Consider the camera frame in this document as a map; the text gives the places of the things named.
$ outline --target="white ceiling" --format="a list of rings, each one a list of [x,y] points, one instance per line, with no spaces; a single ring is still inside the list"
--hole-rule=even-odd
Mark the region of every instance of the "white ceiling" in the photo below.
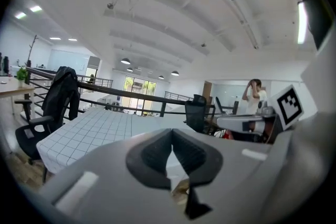
[[[244,55],[269,55],[273,62],[280,51],[282,62],[312,55],[311,34],[297,45],[298,1],[16,0],[9,13],[40,5],[43,12],[20,23],[46,39],[75,37],[118,70],[126,70],[120,60],[127,57],[133,68],[155,71],[155,76],[169,78],[177,70],[180,78],[202,73],[206,79],[210,73],[213,79],[219,73],[212,63],[221,58],[225,65],[229,61],[224,59],[243,60]],[[113,10],[108,3],[114,4]]]

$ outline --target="black jacket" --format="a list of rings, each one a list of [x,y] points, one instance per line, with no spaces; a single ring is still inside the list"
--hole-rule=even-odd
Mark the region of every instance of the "black jacket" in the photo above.
[[[77,117],[80,95],[77,86],[76,72],[70,67],[60,67],[53,79],[48,94],[43,102],[43,116],[54,117],[54,131],[62,125],[62,111],[70,98],[69,119]]]

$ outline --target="floor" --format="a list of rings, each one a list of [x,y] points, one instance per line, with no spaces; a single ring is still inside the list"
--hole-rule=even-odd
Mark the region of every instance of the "floor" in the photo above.
[[[20,149],[15,130],[27,123],[20,117],[21,105],[14,105],[15,114],[12,114],[11,99],[0,99],[0,146],[9,169],[18,183],[38,190],[42,186],[43,163],[36,161],[33,165],[28,164],[28,156]]]

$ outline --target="white tablecloth with grid pattern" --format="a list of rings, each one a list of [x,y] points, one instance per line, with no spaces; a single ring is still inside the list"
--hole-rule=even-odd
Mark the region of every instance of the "white tablecloth with grid pattern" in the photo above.
[[[99,146],[163,128],[190,130],[179,119],[140,117],[92,108],[36,146],[47,169],[55,174]],[[169,162],[178,163],[175,158]]]

